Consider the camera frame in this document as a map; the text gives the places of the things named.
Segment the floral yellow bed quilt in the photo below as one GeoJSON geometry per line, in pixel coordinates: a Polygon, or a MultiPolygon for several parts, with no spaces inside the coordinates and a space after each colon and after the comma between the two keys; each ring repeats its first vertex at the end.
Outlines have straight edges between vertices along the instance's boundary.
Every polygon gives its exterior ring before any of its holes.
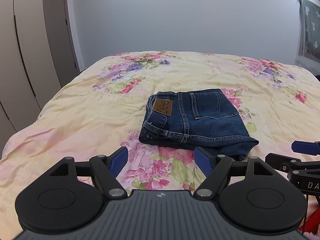
{"type": "Polygon", "coordinates": [[[204,180],[193,152],[142,144],[150,95],[218,88],[239,111],[252,155],[293,155],[295,140],[319,140],[319,81],[306,69],[271,60],[196,52],[147,51],[105,57],[63,87],[37,120],[13,135],[1,160],[1,239],[21,232],[17,195],[66,156],[109,155],[129,161],[118,176],[134,189],[194,191],[204,180]]]}

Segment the blue denim jeans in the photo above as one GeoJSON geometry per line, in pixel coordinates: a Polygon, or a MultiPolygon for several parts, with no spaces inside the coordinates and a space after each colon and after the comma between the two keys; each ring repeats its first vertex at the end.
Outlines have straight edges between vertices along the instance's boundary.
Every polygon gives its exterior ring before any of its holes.
{"type": "Polygon", "coordinates": [[[205,149],[244,160],[259,144],[220,89],[158,92],[149,97],[140,142],[159,147],[205,149]]]}

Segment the beige wardrobe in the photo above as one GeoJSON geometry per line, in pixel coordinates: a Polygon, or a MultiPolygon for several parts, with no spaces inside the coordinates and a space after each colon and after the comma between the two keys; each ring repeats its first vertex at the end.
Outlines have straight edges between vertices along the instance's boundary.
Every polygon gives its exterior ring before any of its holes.
{"type": "Polygon", "coordinates": [[[60,88],[43,0],[1,0],[1,148],[60,88]]]}

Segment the green patterned window curtain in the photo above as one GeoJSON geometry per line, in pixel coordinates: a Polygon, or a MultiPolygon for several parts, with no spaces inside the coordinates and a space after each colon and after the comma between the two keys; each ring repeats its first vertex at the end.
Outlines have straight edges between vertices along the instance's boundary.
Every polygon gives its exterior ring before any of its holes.
{"type": "Polygon", "coordinates": [[[300,35],[296,64],[319,75],[319,6],[299,1],[300,35]]]}

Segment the beige room door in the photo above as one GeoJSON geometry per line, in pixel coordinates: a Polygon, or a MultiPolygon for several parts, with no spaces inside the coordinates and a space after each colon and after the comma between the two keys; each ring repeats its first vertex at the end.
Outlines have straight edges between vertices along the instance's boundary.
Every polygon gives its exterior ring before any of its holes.
{"type": "Polygon", "coordinates": [[[69,22],[67,0],[43,0],[50,53],[60,85],[80,74],[69,22]]]}

